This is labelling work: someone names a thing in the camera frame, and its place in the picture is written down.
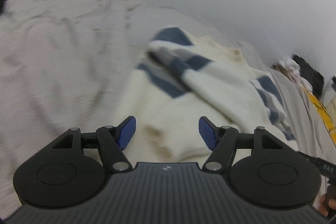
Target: yellow fabric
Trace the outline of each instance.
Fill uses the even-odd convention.
[[[324,122],[324,125],[329,132],[329,135],[330,135],[331,139],[333,140],[334,144],[336,145],[336,128],[334,127],[332,117],[329,115],[327,109],[324,107],[324,105],[321,103],[321,101],[318,98],[316,98],[313,95],[313,93],[311,93],[310,91],[307,91],[307,90],[306,90],[306,93],[307,93],[307,96],[308,96],[309,100],[311,101],[311,103],[314,105],[317,112],[321,116],[321,118]],[[334,117],[334,121],[336,121],[336,109],[335,108],[334,108],[333,117]]]

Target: white sweater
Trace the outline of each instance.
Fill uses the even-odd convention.
[[[201,116],[243,133],[264,126],[297,150],[271,75],[249,67],[240,50],[179,28],[161,30],[149,43],[115,124],[128,115],[137,119],[136,133],[125,150],[133,165],[196,161],[202,166],[211,151],[198,132]],[[238,151],[236,159],[247,155]]]

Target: bed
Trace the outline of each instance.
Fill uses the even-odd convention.
[[[305,92],[266,67],[245,41],[142,0],[9,0],[0,16],[0,217],[20,206],[16,168],[71,127],[117,124],[118,102],[148,41],[166,26],[208,35],[271,73],[299,150],[336,163],[336,148]],[[325,192],[323,179],[319,196]]]

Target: finger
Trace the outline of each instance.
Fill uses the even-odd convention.
[[[319,212],[322,213],[322,215],[324,215],[325,217],[327,217],[329,213],[323,205],[319,207]]]
[[[328,205],[330,209],[336,210],[336,199],[330,199]]]
[[[326,195],[324,194],[324,195],[322,195],[322,196],[320,197],[319,202],[320,202],[321,204],[324,204],[325,201],[326,201]]]

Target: white towel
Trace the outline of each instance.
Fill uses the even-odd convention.
[[[306,90],[313,92],[313,87],[311,84],[303,77],[300,73],[300,65],[296,63],[293,59],[286,56],[283,59],[279,60],[279,64],[287,71],[289,76],[292,78],[293,82],[304,87]]]

